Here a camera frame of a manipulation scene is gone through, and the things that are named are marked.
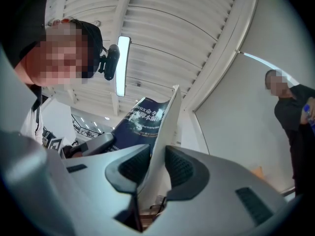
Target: blue bottle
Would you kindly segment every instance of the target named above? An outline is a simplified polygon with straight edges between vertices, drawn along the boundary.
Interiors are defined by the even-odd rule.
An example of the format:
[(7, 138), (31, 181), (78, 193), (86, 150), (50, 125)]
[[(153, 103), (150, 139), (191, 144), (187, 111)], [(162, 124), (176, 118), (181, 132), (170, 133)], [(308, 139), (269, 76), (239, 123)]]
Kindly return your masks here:
[(307, 113), (307, 121), (309, 122), (313, 132), (314, 132), (314, 135), (315, 135), (315, 120), (312, 120), (311, 119), (311, 115), (310, 115), (310, 106), (308, 104), (306, 104), (303, 108), (303, 110)]

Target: black cap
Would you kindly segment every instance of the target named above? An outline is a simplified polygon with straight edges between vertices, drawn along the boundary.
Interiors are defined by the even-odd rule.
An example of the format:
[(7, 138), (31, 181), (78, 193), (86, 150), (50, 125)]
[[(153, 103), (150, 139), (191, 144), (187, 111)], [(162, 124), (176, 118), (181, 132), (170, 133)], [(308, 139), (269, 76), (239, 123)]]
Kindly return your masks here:
[(88, 22), (71, 20), (82, 30), (82, 34), (88, 36), (88, 46), (93, 48), (93, 61), (89, 61), (88, 71), (82, 72), (82, 78), (91, 78), (99, 67), (99, 57), (103, 48), (103, 39), (100, 30), (97, 26)]

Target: white cloth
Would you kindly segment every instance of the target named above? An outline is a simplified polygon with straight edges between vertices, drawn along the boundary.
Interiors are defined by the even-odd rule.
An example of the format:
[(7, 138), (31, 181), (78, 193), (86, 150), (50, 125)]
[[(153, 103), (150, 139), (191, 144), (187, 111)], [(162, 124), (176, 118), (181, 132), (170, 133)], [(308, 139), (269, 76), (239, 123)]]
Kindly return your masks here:
[(21, 128), (21, 134), (34, 139), (35, 141), (37, 141), (39, 144), (42, 145), (43, 144), (43, 127), (44, 127), (43, 118), (41, 116), (41, 110), (39, 110), (39, 121), (38, 121), (39, 125), (38, 125), (38, 130), (35, 132), (35, 130), (37, 129), (36, 111), (33, 112), (33, 110), (31, 109), (28, 112), (26, 119)]

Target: metal railing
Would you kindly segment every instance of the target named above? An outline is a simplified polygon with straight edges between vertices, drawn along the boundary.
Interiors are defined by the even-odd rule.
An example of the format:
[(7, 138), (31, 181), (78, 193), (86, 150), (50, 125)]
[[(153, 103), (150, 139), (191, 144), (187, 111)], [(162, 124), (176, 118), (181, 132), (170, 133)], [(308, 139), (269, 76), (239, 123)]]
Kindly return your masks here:
[(99, 135), (101, 135), (101, 133), (89, 130), (87, 128), (83, 128), (81, 127), (81, 125), (77, 122), (77, 120), (74, 118), (73, 115), (72, 116), (72, 123), (73, 123), (73, 128), (75, 130), (75, 132), (77, 132), (80, 135), (86, 136), (86, 137), (90, 137), (90, 138), (95, 138)]

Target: black t-shirt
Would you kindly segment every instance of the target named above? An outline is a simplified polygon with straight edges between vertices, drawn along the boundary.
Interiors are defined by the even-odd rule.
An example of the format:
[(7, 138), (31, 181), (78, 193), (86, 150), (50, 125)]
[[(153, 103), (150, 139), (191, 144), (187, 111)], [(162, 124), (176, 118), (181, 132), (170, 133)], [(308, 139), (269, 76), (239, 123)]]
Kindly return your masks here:
[(296, 184), (310, 177), (312, 158), (315, 152), (315, 135), (309, 124), (300, 124), (302, 109), (310, 97), (315, 98), (315, 90), (304, 85), (290, 88), (294, 98), (279, 98), (275, 115), (289, 138), (293, 178)]

